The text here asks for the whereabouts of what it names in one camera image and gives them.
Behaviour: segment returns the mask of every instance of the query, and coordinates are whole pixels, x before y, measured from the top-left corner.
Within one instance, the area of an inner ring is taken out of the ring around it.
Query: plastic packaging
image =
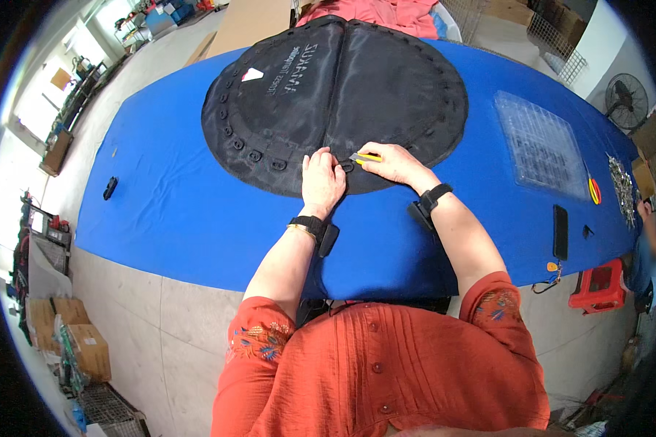
[[[590,200],[586,167],[571,125],[505,91],[496,93],[495,105],[510,148],[516,183]]]

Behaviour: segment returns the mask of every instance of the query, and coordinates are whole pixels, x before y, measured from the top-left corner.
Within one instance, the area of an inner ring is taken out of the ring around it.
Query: smartphone
[[[569,257],[569,213],[559,205],[554,205],[554,258],[566,261]]]

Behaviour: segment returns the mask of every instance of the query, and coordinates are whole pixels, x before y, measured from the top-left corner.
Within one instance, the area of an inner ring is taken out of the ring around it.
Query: woman's right hand
[[[410,185],[418,196],[440,184],[432,170],[422,165],[400,145],[370,141],[363,145],[358,153],[372,153],[381,157],[381,162],[368,161],[362,164],[363,170],[400,184]]]

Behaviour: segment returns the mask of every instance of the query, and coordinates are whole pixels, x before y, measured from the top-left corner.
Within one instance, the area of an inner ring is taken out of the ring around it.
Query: scissors
[[[597,182],[590,175],[590,170],[588,170],[586,160],[583,160],[583,165],[586,167],[586,174],[588,175],[588,191],[590,192],[590,198],[593,200],[594,204],[600,205],[600,202],[602,202],[600,187],[598,187]]]

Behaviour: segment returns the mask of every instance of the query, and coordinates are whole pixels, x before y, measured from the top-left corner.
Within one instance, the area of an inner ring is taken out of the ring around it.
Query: black mesh fabric
[[[262,78],[241,78],[249,68]],[[214,80],[201,124],[233,176],[301,196],[301,161],[325,145],[348,174],[348,194],[389,187],[349,157],[368,141],[444,160],[469,110],[457,70],[429,44],[398,31],[327,15],[260,41]]]

